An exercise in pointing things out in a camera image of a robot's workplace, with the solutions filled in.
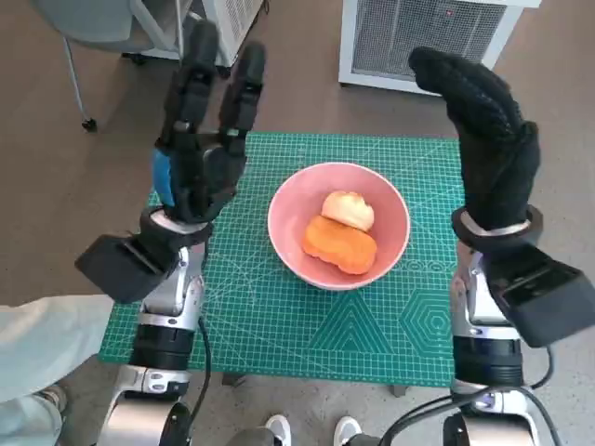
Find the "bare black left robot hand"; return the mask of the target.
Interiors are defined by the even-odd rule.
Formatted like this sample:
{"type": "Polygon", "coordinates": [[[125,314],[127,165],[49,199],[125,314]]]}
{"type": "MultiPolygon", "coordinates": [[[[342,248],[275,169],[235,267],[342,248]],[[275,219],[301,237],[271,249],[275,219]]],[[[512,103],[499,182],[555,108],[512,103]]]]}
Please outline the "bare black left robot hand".
{"type": "Polygon", "coordinates": [[[245,170],[246,138],[258,113],[266,66],[266,49],[249,43],[219,114],[218,130],[202,133],[202,124],[217,78],[218,29],[198,21],[173,74],[165,99],[165,119],[155,143],[153,188],[166,214],[185,224],[214,220],[234,197],[245,170]]]}

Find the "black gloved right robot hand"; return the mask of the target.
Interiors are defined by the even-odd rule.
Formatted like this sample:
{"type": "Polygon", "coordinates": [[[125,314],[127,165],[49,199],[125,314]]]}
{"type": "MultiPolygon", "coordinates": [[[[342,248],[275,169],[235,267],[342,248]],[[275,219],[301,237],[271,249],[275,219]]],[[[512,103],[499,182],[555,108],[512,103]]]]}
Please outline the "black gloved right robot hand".
{"type": "Polygon", "coordinates": [[[471,219],[483,230],[523,223],[540,165],[538,127],[509,85],[481,63],[424,46],[409,66],[418,87],[443,98],[456,128],[471,219]]]}

